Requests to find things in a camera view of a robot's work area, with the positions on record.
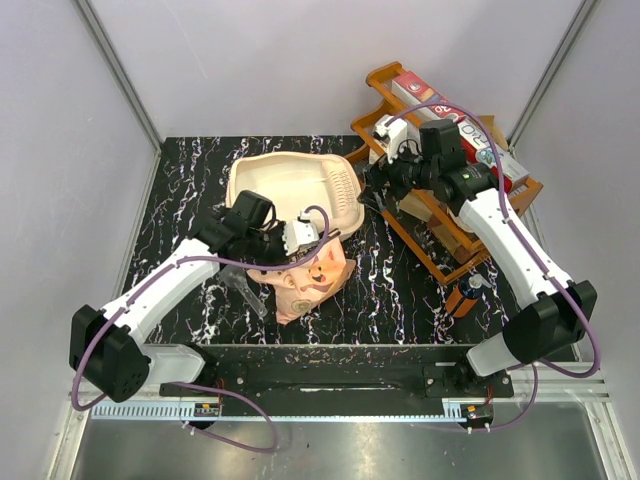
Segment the clear plastic scoop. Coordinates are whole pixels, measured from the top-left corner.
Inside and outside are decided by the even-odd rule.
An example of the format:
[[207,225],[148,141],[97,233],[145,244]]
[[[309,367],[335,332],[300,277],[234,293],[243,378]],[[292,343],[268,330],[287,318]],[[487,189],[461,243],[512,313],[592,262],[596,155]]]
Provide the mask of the clear plastic scoop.
[[250,288],[246,271],[243,268],[232,265],[224,266],[219,272],[219,277],[227,287],[237,290],[242,295],[259,318],[266,316],[267,308]]

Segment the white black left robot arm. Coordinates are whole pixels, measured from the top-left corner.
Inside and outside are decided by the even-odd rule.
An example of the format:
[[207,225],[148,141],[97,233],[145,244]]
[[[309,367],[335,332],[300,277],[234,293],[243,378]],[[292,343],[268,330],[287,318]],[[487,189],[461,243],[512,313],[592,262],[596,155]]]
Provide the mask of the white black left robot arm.
[[73,315],[69,364],[72,392],[87,380],[103,397],[123,402],[145,385],[182,383],[195,395],[213,390],[215,369],[194,346],[148,347],[161,320],[223,266],[282,265],[293,253],[292,221],[276,218],[274,204],[243,191],[229,208],[199,221],[176,249],[128,292],[101,308]]

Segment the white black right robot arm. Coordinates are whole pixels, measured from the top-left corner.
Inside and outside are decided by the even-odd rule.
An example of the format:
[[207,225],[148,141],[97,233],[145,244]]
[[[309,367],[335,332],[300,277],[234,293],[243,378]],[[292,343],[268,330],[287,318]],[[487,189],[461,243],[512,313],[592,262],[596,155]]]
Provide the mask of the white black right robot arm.
[[590,316],[597,293],[588,281],[575,282],[541,248],[514,212],[499,176],[466,158],[458,126],[450,119],[419,128],[420,144],[411,148],[408,125],[385,116],[373,129],[384,153],[364,170],[367,201],[385,209],[387,200],[426,190],[445,204],[498,263],[519,311],[501,332],[472,347],[456,369],[460,392],[476,396],[491,376],[548,355],[584,337],[591,338]]

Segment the pink cat litter bag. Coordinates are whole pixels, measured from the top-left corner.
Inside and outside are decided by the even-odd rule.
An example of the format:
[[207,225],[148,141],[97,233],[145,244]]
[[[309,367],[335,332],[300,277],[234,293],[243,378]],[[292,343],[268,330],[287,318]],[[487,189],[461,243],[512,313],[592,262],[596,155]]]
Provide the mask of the pink cat litter bag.
[[247,274],[257,283],[273,286],[276,321],[287,325],[340,291],[355,265],[354,260],[346,258],[336,237],[302,266],[270,272],[249,270]]

